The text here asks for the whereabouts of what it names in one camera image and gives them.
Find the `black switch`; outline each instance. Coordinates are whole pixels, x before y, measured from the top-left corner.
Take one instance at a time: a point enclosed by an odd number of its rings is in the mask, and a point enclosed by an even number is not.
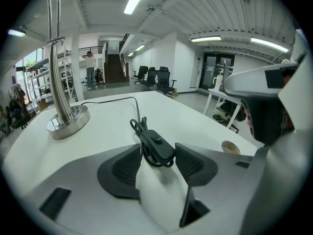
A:
[[[156,144],[163,144],[163,138],[161,136],[152,136],[151,139],[156,143]]]

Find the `metal stand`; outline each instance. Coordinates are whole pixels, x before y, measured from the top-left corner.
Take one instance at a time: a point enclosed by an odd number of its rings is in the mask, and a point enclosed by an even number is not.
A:
[[[51,0],[48,1],[48,18],[49,18],[49,41],[50,56],[49,56],[49,73],[50,87],[53,101],[57,114],[49,121],[47,130],[53,139],[64,139],[85,126],[90,119],[90,113],[86,106],[70,107],[65,96],[60,71],[58,67],[58,52],[57,43],[63,41],[64,37],[59,37],[60,34],[60,15],[61,15],[61,0],[57,0],[57,37],[52,39],[52,11]]]

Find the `doorway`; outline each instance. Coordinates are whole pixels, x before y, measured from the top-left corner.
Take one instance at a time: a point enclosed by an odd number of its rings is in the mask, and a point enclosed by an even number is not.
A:
[[[205,90],[213,88],[213,79],[217,77],[224,68],[224,62],[226,62],[227,66],[233,67],[234,61],[235,55],[205,53],[199,88]]]

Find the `white table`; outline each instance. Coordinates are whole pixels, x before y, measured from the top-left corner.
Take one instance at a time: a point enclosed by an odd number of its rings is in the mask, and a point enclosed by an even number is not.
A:
[[[206,113],[207,113],[207,110],[208,110],[208,108],[209,108],[209,104],[210,104],[212,95],[216,95],[216,96],[219,97],[219,99],[217,100],[217,103],[216,103],[216,105],[215,105],[215,108],[218,106],[218,104],[219,104],[221,98],[227,99],[228,101],[231,101],[231,102],[237,104],[237,107],[236,107],[236,109],[235,109],[235,111],[234,111],[234,114],[233,114],[233,116],[231,117],[231,119],[230,119],[230,121],[229,121],[229,123],[228,123],[228,125],[227,125],[227,128],[229,129],[229,128],[231,127],[232,123],[234,122],[236,115],[238,114],[238,112],[239,112],[239,110],[240,110],[240,107],[241,107],[241,101],[240,101],[240,99],[239,99],[239,98],[236,98],[236,97],[228,96],[228,95],[226,95],[224,92],[220,92],[220,91],[217,91],[217,90],[215,90],[215,89],[208,89],[208,91],[210,91],[210,94],[209,94],[209,97],[207,98],[206,105],[205,105],[205,108],[204,108],[204,111],[203,111],[203,114],[204,114],[204,115],[206,115]]]
[[[140,117],[147,117],[148,128],[157,131],[172,147],[180,142],[222,152],[221,144],[227,140],[235,143],[243,155],[253,156],[257,150],[247,140],[216,121],[157,92],[120,94],[88,101],[128,96],[137,99]],[[38,184],[73,160],[139,143],[129,124],[130,119],[136,119],[133,99],[87,106],[91,115],[89,122],[64,140],[53,140],[46,130],[48,121],[56,114],[55,109],[40,113],[22,132],[3,165],[5,177],[17,196],[27,196]],[[143,209],[150,217],[159,218],[157,222],[166,223],[169,220],[168,230],[174,229],[171,227],[173,224],[178,226],[187,193],[187,184],[176,164],[170,170],[176,175],[174,182],[162,185],[160,175],[164,169],[152,168],[143,160],[136,182]],[[160,216],[160,209],[168,209],[168,217]]]

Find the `tiled floor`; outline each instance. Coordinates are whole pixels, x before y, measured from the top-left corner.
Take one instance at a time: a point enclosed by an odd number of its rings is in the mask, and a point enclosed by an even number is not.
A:
[[[85,87],[84,84],[82,84],[84,97],[85,99],[92,99],[92,98],[108,96],[108,95],[140,92],[142,90],[147,89],[145,86],[142,86],[139,83],[135,85],[134,81],[135,81],[134,79],[131,79],[129,83],[115,83],[115,84],[110,84],[110,85],[100,85],[97,90],[91,90],[91,91],[88,91],[87,87]],[[206,104],[207,96],[198,94],[198,93],[179,94],[175,100],[184,105],[187,105],[188,107],[202,114],[205,104]],[[212,113],[213,113],[216,103],[217,101],[215,99],[211,99],[211,103],[206,114],[210,118],[212,118]],[[242,122],[238,122],[235,120],[234,125],[239,129],[238,135],[242,136],[244,139],[248,140],[249,142],[254,144],[256,147],[263,146],[262,143],[256,141],[252,137],[250,133],[250,129],[247,124],[247,120],[242,121]],[[4,138],[0,142],[0,164],[2,164],[2,161],[8,154],[13,143],[15,142],[15,140],[19,137],[21,133],[22,133],[22,130],[21,128],[19,128],[18,130],[15,130],[12,134],[10,134],[8,137]]]

